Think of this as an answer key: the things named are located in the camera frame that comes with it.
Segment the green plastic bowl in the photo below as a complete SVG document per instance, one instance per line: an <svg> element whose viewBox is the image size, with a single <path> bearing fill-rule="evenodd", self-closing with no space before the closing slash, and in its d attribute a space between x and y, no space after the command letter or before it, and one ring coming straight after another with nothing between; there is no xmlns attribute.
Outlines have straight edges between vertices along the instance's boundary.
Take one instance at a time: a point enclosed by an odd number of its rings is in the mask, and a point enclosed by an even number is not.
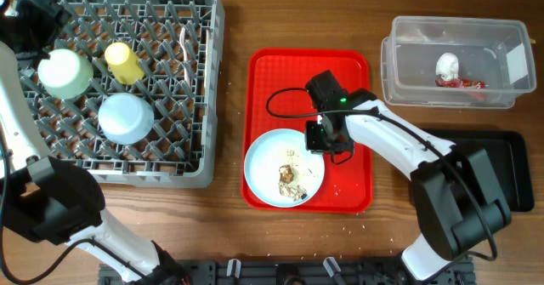
<svg viewBox="0 0 544 285"><path fill-rule="evenodd" d="M62 100L76 98L89 87L94 77L91 63L69 49L56 49L41 60L37 73L47 93Z"/></svg>

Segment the light blue dinner plate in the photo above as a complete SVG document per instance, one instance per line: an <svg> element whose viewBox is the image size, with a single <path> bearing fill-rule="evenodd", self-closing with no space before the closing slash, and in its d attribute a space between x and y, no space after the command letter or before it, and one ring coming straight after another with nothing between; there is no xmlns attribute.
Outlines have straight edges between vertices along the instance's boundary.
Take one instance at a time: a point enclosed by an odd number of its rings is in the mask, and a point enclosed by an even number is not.
<svg viewBox="0 0 544 285"><path fill-rule="evenodd" d="M307 197L294 202L279 192L279 167L288 164L295 181ZM325 178L325 162L320 154L306 149L305 135L297 130L278 128L257 137L246 152L244 177L253 195L273 208L295 208L314 197Z"/></svg>

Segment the brown food scraps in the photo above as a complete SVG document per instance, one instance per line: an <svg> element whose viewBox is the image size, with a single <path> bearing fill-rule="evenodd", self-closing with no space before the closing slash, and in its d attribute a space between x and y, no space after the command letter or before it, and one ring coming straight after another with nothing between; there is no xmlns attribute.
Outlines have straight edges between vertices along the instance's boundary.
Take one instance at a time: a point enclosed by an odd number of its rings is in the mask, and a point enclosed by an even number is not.
<svg viewBox="0 0 544 285"><path fill-rule="evenodd" d="M279 167L279 192L284 197L291 198L294 202L307 197L306 190L295 181L295 174L288 164Z"/></svg>

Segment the yellow plastic cup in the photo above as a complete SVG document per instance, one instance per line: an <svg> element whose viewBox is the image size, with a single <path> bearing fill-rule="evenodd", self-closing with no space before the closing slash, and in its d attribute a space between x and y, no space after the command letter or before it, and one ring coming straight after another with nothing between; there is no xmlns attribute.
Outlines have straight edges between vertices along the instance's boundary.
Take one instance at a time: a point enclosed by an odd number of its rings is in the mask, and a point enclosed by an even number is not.
<svg viewBox="0 0 544 285"><path fill-rule="evenodd" d="M145 75L139 66L139 57L123 42L110 44L105 59L115 79L125 85L132 85Z"/></svg>

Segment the light blue plastic bowl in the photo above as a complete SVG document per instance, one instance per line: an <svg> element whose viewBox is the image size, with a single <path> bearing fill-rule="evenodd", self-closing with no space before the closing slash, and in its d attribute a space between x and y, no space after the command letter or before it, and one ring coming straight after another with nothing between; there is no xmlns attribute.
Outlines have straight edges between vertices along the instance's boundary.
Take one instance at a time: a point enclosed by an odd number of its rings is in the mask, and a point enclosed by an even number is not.
<svg viewBox="0 0 544 285"><path fill-rule="evenodd" d="M120 145L144 139L154 124L154 111L143 99L128 93L113 94L103 101L98 113L105 137Z"/></svg>

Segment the white tissue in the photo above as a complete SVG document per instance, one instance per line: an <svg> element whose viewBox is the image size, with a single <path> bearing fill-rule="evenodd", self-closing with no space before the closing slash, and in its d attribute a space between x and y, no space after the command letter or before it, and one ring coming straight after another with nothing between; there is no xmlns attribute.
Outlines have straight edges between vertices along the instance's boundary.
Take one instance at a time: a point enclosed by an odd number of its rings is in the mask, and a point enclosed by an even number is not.
<svg viewBox="0 0 544 285"><path fill-rule="evenodd" d="M458 78L459 61L452 53L442 54L436 64L436 74L444 81Z"/></svg>

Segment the red snack wrapper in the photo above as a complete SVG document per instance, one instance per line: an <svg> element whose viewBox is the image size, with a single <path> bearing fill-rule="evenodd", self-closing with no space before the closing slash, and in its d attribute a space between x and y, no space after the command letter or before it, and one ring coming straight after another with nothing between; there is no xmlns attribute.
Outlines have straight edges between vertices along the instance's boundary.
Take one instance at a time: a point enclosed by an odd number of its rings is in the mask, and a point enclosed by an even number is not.
<svg viewBox="0 0 544 285"><path fill-rule="evenodd" d="M484 89L486 87L483 81L473 81L466 78L453 78L449 81L445 81L443 79L436 79L435 83L438 87L443 88Z"/></svg>

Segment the white plastic fork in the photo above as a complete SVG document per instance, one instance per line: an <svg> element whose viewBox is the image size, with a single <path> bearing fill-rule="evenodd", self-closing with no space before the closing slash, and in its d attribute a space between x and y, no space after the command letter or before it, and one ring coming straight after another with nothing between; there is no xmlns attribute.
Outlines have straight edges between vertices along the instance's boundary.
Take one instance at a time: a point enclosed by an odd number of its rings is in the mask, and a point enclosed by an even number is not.
<svg viewBox="0 0 544 285"><path fill-rule="evenodd" d="M183 60L182 60L182 64L187 60L187 50L186 50L186 47L184 46L184 39L185 39L185 35L186 35L186 29L184 26L181 27L181 30L180 30L180 33L179 33L179 37L178 37L178 44L179 44L179 47L181 48L182 50L182 53L183 53ZM189 76L189 71L188 69L182 65L182 67L184 68L184 82L190 86L190 76Z"/></svg>

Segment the white plastic spoon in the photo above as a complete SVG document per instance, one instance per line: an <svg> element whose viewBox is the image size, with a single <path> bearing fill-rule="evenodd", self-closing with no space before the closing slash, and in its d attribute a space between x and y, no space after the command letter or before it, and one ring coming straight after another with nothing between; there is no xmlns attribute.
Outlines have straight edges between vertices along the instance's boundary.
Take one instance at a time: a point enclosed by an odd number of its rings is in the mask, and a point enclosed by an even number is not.
<svg viewBox="0 0 544 285"><path fill-rule="evenodd" d="M207 85L207 78L210 76L210 68L212 64L212 56L211 53L213 51L213 43L211 41L213 37L212 32L207 29L206 30L206 50L205 50L205 63L204 63L204 72L203 72L203 90L204 94L207 94L208 85Z"/></svg>

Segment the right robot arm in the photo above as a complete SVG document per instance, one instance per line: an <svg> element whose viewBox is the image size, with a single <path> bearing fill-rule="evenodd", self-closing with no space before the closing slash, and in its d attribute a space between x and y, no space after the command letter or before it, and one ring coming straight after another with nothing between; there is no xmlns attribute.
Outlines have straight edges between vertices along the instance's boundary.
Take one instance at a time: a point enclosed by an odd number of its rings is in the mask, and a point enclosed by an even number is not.
<svg viewBox="0 0 544 285"><path fill-rule="evenodd" d="M306 124L313 153L352 152L362 144L395 166L410 182L420 236L400 255L405 277L429 282L473 247L512 222L511 210L487 151L433 136L391 112L366 89L350 93L331 71L305 85L320 120Z"/></svg>

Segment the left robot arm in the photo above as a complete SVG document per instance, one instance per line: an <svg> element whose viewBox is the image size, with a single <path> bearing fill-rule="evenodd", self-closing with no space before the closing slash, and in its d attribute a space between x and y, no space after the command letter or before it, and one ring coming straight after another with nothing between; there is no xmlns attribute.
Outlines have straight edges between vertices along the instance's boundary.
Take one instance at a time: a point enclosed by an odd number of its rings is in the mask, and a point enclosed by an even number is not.
<svg viewBox="0 0 544 285"><path fill-rule="evenodd" d="M46 58L71 13L57 0L22 0L17 15L1 4L1 227L30 242L65 251L30 284L50 275L75 248L93 255L131 284L189 284L191 277L155 242L136 235L105 206L84 168L53 157L20 86L19 64Z"/></svg>

